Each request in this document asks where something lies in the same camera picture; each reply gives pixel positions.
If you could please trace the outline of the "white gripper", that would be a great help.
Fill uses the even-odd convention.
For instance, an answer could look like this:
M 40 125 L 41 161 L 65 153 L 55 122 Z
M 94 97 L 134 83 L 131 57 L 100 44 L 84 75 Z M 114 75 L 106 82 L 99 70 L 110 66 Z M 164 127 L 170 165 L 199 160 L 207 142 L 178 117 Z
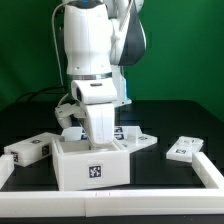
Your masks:
M 115 110 L 112 103 L 85 105 L 82 126 L 93 145 L 110 145 L 114 138 Z

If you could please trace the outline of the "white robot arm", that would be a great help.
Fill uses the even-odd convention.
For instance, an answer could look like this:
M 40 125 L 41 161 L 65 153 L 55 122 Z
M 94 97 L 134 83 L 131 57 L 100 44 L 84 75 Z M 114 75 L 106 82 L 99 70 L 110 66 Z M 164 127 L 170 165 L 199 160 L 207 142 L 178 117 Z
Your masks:
M 130 66 L 144 55 L 146 39 L 135 0 L 73 0 L 65 5 L 64 48 L 70 93 L 83 115 L 92 145 L 114 138 L 117 90 L 112 67 Z

